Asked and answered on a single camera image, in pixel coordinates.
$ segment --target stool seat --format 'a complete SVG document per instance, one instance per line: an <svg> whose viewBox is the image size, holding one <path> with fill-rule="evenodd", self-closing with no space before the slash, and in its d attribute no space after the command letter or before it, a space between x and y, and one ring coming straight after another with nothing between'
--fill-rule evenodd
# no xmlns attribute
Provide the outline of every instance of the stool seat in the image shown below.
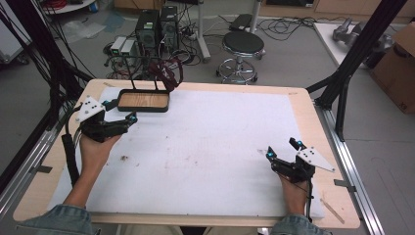
<svg viewBox="0 0 415 235"><path fill-rule="evenodd" d="M262 39L253 33L245 31L232 31L226 33L223 38L223 46L226 50L235 54L247 54L246 56L252 56L253 54L262 51L264 44Z"/></svg>

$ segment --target chair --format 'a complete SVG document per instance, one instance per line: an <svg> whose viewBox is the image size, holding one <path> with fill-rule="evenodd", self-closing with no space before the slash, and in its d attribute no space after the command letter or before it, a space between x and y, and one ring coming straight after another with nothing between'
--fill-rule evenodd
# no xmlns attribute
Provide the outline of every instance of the chair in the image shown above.
<svg viewBox="0 0 415 235"><path fill-rule="evenodd" d="M256 82L257 73L254 66L243 58L261 58L263 41L253 33L245 31L232 31L226 33L222 41L223 49L236 59L227 59L217 68L216 76L222 77L222 83L229 80L248 84Z"/></svg>

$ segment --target forearm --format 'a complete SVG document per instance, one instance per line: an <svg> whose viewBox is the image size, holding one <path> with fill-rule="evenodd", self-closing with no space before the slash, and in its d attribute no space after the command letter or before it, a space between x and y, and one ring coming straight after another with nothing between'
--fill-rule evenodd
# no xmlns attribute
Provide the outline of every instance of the forearm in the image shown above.
<svg viewBox="0 0 415 235"><path fill-rule="evenodd" d="M84 208L101 170L82 171L63 204Z"/></svg>

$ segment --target stool base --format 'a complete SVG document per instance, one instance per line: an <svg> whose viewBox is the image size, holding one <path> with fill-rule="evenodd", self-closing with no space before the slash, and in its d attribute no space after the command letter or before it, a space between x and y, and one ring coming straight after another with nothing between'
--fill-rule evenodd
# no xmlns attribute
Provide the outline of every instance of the stool base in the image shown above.
<svg viewBox="0 0 415 235"><path fill-rule="evenodd" d="M257 74L254 66L238 56L236 59L228 59L219 65L216 71L217 77L222 77L222 83L225 81L245 83L248 81L256 82Z"/></svg>

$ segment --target computer tower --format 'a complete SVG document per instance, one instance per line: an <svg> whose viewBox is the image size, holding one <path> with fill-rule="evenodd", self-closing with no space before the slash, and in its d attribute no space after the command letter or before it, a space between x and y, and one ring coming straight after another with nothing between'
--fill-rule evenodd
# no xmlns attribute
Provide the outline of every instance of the computer tower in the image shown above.
<svg viewBox="0 0 415 235"><path fill-rule="evenodd" d="M164 6L161 8L161 34L164 47L170 52L179 49L179 28L176 6Z"/></svg>
<svg viewBox="0 0 415 235"><path fill-rule="evenodd" d="M143 10L135 26L137 42L145 49L158 51L161 42L161 25L159 10Z"/></svg>

